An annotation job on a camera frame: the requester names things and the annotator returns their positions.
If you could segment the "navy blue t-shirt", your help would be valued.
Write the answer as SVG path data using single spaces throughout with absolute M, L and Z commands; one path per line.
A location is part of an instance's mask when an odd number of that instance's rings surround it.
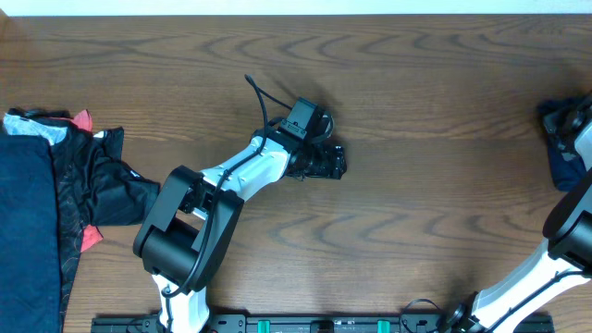
M 547 141 L 551 178 L 559 191 L 570 191 L 591 169 L 591 122 L 575 139 L 574 148 L 557 148 L 542 126 L 541 105 L 543 103 L 537 107 L 536 111 Z

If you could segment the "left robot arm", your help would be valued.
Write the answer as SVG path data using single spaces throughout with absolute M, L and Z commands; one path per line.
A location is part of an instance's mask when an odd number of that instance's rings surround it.
M 160 332 L 200 332 L 210 310 L 206 287 L 228 250 L 244 204 L 284 177 L 340 179 L 347 165 L 334 142 L 256 131 L 226 162 L 195 172 L 178 166 L 157 195 L 133 243 L 160 294 Z

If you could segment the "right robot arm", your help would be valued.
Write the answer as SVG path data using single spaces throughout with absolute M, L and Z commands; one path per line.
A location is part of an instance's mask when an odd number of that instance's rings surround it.
M 530 316 L 591 280 L 591 96 L 547 101 L 537 111 L 552 180 L 565 194 L 549 213 L 535 251 L 503 280 L 461 303 L 439 324 L 440 332 L 551 332 L 548 319 Z

